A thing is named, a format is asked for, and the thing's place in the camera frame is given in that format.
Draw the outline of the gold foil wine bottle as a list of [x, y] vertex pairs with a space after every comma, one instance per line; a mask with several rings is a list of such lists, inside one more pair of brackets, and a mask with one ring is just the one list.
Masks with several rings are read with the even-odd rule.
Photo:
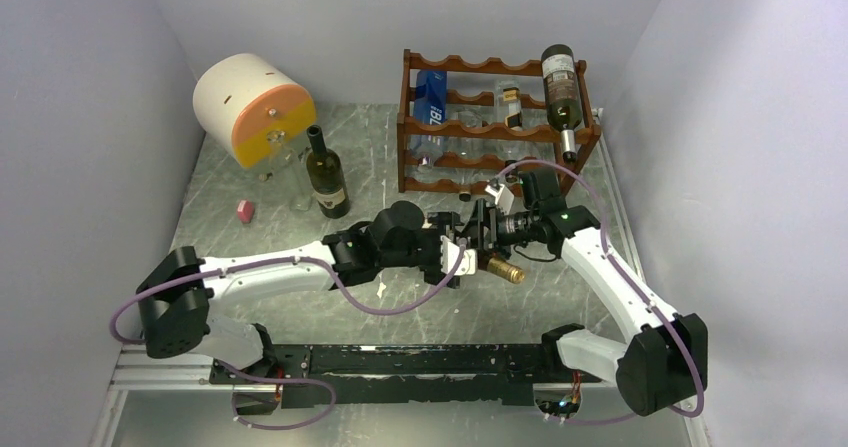
[[483, 257], [478, 261], [478, 267], [512, 284], [521, 284], [525, 279], [525, 272], [521, 267], [511, 264], [501, 257]]

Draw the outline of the dark green wine bottle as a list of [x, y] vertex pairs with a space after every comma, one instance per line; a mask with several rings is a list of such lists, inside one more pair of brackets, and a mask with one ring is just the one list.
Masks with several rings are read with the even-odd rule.
[[306, 134], [311, 148], [306, 168], [319, 208], [330, 219], [344, 217], [350, 211], [351, 202], [340, 158], [326, 146], [320, 126], [308, 127]]

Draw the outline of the clear glass bottle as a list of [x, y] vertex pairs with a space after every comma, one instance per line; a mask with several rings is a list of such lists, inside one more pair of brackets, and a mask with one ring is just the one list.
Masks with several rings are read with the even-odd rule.
[[266, 139], [270, 147], [271, 180], [280, 188], [292, 210], [308, 211], [312, 194], [304, 164], [306, 147], [297, 136], [281, 130], [269, 132]]

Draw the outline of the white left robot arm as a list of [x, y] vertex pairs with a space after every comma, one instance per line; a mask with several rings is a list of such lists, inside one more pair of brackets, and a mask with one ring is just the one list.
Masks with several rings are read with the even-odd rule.
[[249, 381], [273, 376], [277, 355], [267, 330], [218, 312], [221, 305], [296, 292], [339, 290], [389, 268], [419, 269], [432, 292], [455, 287], [478, 269], [455, 212], [430, 216], [397, 201], [371, 221], [289, 250], [245, 257], [200, 257], [194, 247], [169, 252], [137, 288], [142, 343], [153, 359], [198, 353], [237, 367]]

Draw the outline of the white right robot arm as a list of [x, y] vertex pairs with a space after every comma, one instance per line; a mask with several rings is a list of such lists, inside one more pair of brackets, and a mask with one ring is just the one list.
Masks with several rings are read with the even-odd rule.
[[559, 189], [563, 168], [547, 161], [513, 164], [486, 183], [474, 225], [484, 229], [478, 253], [543, 244], [592, 288], [623, 335], [620, 342], [567, 326], [553, 334], [539, 358], [550, 380], [575, 370], [617, 388], [631, 415], [669, 408], [702, 414], [708, 387], [709, 334], [695, 313], [665, 302], [611, 245], [605, 218], [568, 206]]

